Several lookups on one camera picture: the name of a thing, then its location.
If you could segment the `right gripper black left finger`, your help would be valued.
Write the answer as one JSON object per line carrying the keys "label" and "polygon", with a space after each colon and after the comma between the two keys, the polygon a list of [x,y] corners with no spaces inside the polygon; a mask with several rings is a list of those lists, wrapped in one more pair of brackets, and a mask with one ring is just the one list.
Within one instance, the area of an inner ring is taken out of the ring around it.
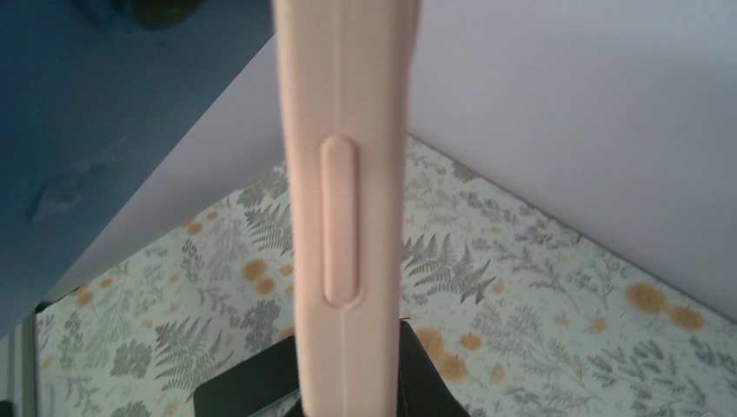
{"label": "right gripper black left finger", "polygon": [[295,338],[289,336],[197,387],[195,416],[258,416],[298,392]]}

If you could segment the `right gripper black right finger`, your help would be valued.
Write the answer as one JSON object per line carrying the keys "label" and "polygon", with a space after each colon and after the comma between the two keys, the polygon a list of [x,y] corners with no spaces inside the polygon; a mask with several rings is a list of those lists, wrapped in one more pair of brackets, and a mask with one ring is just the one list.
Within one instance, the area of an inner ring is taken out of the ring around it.
{"label": "right gripper black right finger", "polygon": [[400,321],[398,370],[398,416],[469,416],[448,389],[419,337],[406,321]]}

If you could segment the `black phone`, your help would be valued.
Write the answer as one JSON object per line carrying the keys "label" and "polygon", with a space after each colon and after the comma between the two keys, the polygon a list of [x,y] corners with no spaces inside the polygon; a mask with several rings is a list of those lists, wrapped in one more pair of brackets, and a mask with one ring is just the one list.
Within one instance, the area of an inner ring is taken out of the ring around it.
{"label": "black phone", "polygon": [[1,331],[281,156],[268,1],[1,4]]}

